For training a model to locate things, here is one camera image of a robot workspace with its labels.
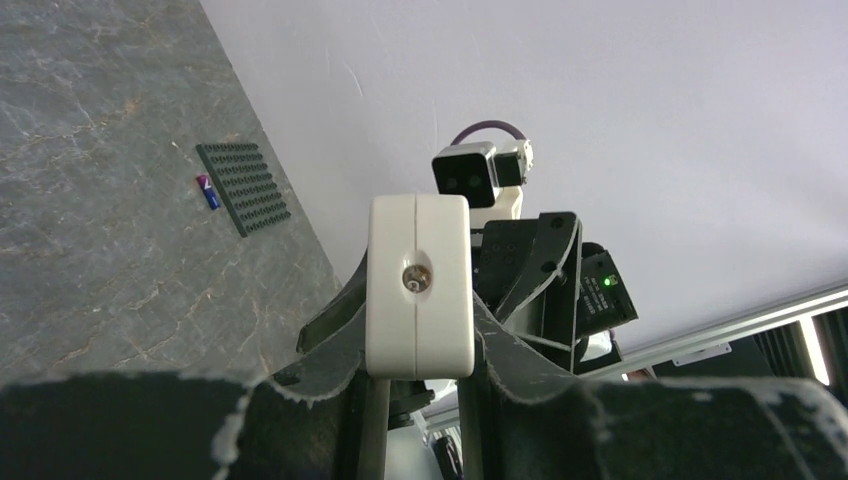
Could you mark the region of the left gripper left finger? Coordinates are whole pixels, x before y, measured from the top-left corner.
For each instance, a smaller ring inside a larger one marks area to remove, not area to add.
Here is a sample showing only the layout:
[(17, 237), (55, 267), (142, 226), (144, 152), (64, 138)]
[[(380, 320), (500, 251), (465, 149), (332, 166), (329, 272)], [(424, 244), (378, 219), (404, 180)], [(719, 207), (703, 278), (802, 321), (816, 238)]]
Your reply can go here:
[(367, 479), (366, 270), (301, 331), (300, 359), (265, 375), (90, 372), (1, 390), (5, 479)]

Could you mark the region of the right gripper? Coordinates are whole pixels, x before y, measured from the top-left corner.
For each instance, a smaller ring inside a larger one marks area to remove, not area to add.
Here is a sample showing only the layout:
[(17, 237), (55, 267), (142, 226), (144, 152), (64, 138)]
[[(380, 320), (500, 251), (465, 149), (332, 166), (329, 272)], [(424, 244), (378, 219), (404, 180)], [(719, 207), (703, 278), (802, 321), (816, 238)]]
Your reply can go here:
[(475, 333), (493, 332), (572, 371), (580, 295), (582, 224), (572, 212), (493, 220), (473, 274)]

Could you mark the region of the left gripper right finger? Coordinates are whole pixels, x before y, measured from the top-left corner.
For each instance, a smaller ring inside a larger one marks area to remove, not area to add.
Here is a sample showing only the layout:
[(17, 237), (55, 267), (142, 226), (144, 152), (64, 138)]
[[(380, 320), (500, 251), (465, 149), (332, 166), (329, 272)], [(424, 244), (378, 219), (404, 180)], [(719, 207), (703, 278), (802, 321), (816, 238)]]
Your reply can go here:
[(847, 412), (778, 378), (592, 380), (474, 304), (477, 358), (459, 384), (468, 479), (843, 479)]

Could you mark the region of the white remote control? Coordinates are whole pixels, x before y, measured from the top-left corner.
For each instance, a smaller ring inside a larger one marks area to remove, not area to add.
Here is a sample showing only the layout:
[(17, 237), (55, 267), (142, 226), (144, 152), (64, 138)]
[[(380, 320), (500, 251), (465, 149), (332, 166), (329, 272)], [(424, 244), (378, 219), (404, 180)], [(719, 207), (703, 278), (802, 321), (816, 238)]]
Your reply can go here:
[(475, 362), (469, 206), (379, 196), (369, 213), (365, 365), (391, 380), (461, 379)]

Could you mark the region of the purple blue battery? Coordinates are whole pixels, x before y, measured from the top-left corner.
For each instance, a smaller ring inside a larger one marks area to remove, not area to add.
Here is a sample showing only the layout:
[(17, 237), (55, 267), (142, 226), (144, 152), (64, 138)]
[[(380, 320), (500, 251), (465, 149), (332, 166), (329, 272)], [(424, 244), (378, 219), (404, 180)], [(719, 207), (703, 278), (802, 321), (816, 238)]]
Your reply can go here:
[(203, 194), (207, 205), (211, 210), (217, 210), (221, 207), (220, 200), (216, 194), (211, 178), (206, 174), (201, 174), (196, 177), (196, 183)]

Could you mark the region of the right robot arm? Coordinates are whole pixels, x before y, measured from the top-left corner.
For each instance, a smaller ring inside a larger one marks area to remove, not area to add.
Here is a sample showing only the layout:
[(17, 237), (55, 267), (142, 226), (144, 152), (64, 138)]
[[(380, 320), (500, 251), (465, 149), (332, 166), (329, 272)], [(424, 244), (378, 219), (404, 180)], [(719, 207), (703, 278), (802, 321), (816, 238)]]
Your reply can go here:
[(572, 212), (492, 220), (471, 231), (473, 290), (494, 319), (573, 373), (602, 366), (592, 337), (638, 317), (611, 253)]

